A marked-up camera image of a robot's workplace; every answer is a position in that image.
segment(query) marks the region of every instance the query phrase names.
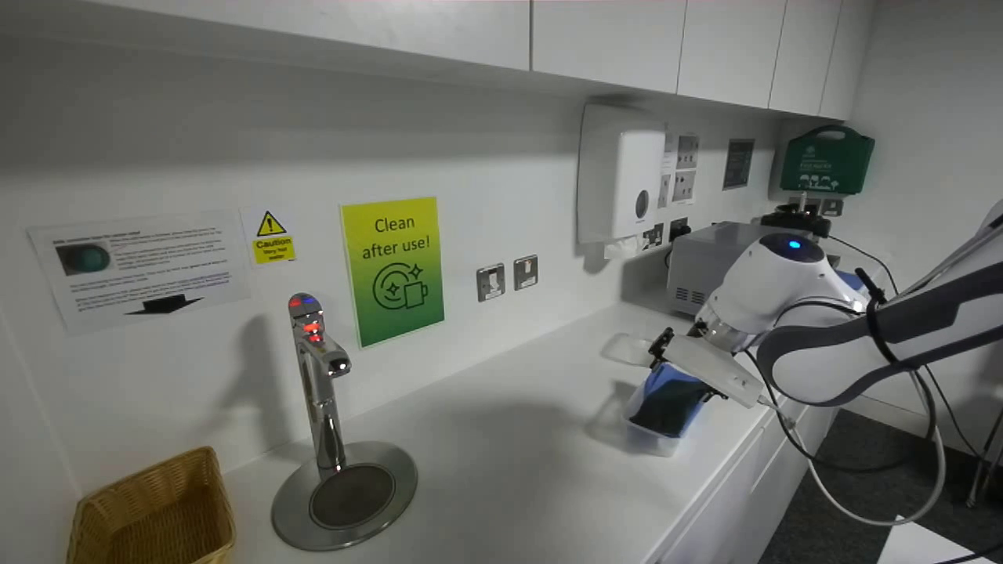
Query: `black cable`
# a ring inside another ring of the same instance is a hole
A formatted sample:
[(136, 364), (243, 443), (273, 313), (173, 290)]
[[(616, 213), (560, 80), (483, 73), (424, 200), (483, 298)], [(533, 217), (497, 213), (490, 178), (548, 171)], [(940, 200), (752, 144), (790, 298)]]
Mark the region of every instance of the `black cable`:
[(837, 242), (837, 246), (842, 246), (842, 247), (854, 247), (854, 250), (859, 250), (861, 256), (869, 256), (869, 261), (876, 261), (880, 270), (884, 270), (884, 277), (886, 277), (886, 283), (890, 283), (890, 290), (899, 296), (899, 283), (895, 283), (895, 277), (890, 272), (890, 268), (880, 261), (880, 256), (876, 256), (876, 254), (869, 254), (869, 250), (861, 250), (861, 247), (856, 247), (854, 242), (847, 242), (847, 238), (837, 238), (837, 234), (826, 234), (831, 242)]
[(989, 452), (989, 445), (977, 455), (977, 449), (975, 449), (975, 445), (970, 443), (970, 437), (961, 432), (961, 425), (959, 425), (959, 417), (953, 415), (953, 407), (951, 407), (942, 388), (940, 388), (940, 379), (933, 375), (930, 366), (925, 366), (925, 373), (930, 375), (930, 384), (933, 384), (933, 388), (938, 388), (938, 396), (940, 396), (940, 404), (942, 404), (942, 410), (947, 410), (947, 419), (951, 419), (953, 432), (959, 432), (959, 440), (966, 443), (966, 449), (973, 452), (973, 459), (983, 459), (983, 455)]
[[(886, 268), (879, 254), (869, 254), (866, 247), (859, 247), (859, 246), (854, 246), (854, 242), (847, 242), (847, 238), (837, 238), (837, 234), (826, 234), (826, 238), (837, 242), (837, 246), (842, 246), (842, 247), (851, 247), (851, 250), (856, 250), (856, 254), (861, 254), (861, 256), (869, 256), (869, 261), (876, 261), (876, 264), (884, 270), (890, 290), (899, 296), (895, 277), (890, 272), (890, 268)], [(951, 419), (953, 432), (959, 432), (959, 440), (966, 443), (966, 449), (973, 452), (973, 459), (983, 459), (983, 455), (989, 452), (989, 445), (988, 445), (983, 452), (977, 452), (977, 449), (970, 443), (970, 437), (961, 432), (961, 425), (959, 425), (953, 404), (947, 401), (947, 396), (942, 396), (942, 388), (940, 388), (938, 373), (933, 373), (930, 366), (925, 366), (925, 373), (929, 373), (929, 379), (933, 384), (933, 388), (938, 388), (938, 396), (940, 396), (940, 404), (942, 404), (942, 410), (947, 410), (947, 419)]]
[(995, 440), (997, 440), (997, 432), (999, 432), (999, 425), (1003, 425), (1003, 410), (997, 415), (997, 425), (995, 425), (995, 431), (989, 431), (989, 437), (983, 440), (983, 452), (989, 452), (995, 449)]
[(951, 558), (951, 560), (940, 560), (940, 564), (959, 564), (959, 560), (975, 560), (975, 558), (988, 558), (995, 553), (1003, 553), (1003, 542), (999, 547), (989, 547), (989, 550), (980, 550), (980, 553), (970, 553), (961, 558)]
[[(851, 310), (851, 309), (842, 309), (842, 303), (834, 303), (834, 302), (796, 302), (796, 303), (790, 303), (790, 309), (784, 309), (784, 310), (777, 313), (777, 324), (779, 324), (790, 310), (802, 310), (802, 309), (826, 309), (826, 310), (841, 310), (841, 313), (847, 313), (847, 316), (859, 316), (856, 310)], [(775, 384), (775, 375), (760, 366), (755, 359), (752, 359), (752, 364), (755, 364), (755, 370), (767, 379), (767, 386), (779, 388), (779, 386)], [(930, 398), (930, 388), (929, 388), (923, 379), (918, 379), (918, 388), (925, 388), (925, 407), (929, 407), (929, 426), (925, 426), (923, 440), (930, 443), (930, 440), (933, 440), (933, 426), (938, 426), (938, 404), (933, 404), (933, 398)], [(910, 461), (910, 459), (899, 459), (899, 461), (894, 461), (894, 464), (879, 464), (876, 474), (904, 468), (905, 461)]]
[[(800, 303), (784, 309), (784, 310), (777, 313), (777, 324), (779, 324), (790, 310), (802, 310), (802, 309), (826, 309), (826, 310), (841, 310), (841, 313), (847, 313), (847, 316), (859, 316), (856, 310), (851, 310), (851, 309), (842, 309), (842, 303), (831, 303), (831, 302), (800, 302)], [(824, 461), (824, 459), (811, 455), (811, 452), (790, 432), (790, 426), (786, 426), (786, 419), (784, 419), (784, 415), (779, 415), (779, 401), (777, 401), (777, 396), (775, 396), (777, 384), (771, 379), (771, 373), (764, 373), (764, 370), (760, 366), (760, 359), (755, 359), (752, 350), (744, 348), (744, 356), (755, 364), (760, 375), (764, 379), (764, 392), (767, 392), (767, 398), (771, 398), (771, 404), (775, 404), (775, 415), (777, 415), (777, 425), (779, 425), (786, 443), (790, 443), (802, 459), (810, 459), (816, 468), (837, 471), (837, 474), (886, 474), (886, 471), (895, 471), (895, 468), (904, 468), (904, 464), (911, 461), (911, 452), (905, 452), (904, 459), (886, 461), (886, 464), (851, 468), (851, 464), (834, 464), (834, 461)], [(916, 373), (911, 373), (911, 379), (918, 384), (923, 398), (925, 398), (925, 407), (929, 407), (925, 443), (930, 443), (930, 440), (933, 440), (933, 426), (938, 426), (933, 396), (930, 396), (930, 388), (929, 388), (925, 379), (918, 379)]]

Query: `drain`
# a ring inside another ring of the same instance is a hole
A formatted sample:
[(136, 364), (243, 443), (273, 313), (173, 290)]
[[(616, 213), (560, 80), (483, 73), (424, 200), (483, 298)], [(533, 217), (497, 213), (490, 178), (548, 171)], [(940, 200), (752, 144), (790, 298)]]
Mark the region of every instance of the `drain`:
[(391, 476), (383, 468), (346, 468), (309, 496), (309, 519), (320, 526), (351, 526), (379, 514), (391, 498)]

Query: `wicker basket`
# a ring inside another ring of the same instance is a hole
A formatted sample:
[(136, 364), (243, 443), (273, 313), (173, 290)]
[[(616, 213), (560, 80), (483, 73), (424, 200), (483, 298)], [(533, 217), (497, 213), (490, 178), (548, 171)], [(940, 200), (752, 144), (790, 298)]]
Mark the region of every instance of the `wicker basket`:
[(221, 564), (232, 514), (214, 449), (133, 474), (75, 507), (70, 564)]

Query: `paper towel dispenser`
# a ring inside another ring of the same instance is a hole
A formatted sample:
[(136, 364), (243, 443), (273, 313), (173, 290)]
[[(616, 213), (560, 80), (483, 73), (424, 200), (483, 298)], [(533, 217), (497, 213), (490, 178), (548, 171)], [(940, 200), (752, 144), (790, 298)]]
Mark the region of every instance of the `paper towel dispenser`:
[(588, 104), (579, 144), (579, 242), (630, 254), (655, 226), (663, 126), (630, 107)]

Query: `red light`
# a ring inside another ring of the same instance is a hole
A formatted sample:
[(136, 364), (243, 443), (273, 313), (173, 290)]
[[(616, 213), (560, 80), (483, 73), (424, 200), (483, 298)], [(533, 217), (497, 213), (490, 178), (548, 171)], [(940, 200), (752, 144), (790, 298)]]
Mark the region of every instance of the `red light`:
[(320, 341), (322, 341), (322, 326), (320, 326), (320, 319), (315, 319), (315, 324), (303, 326), (303, 339), (306, 339), (309, 345), (320, 345)]

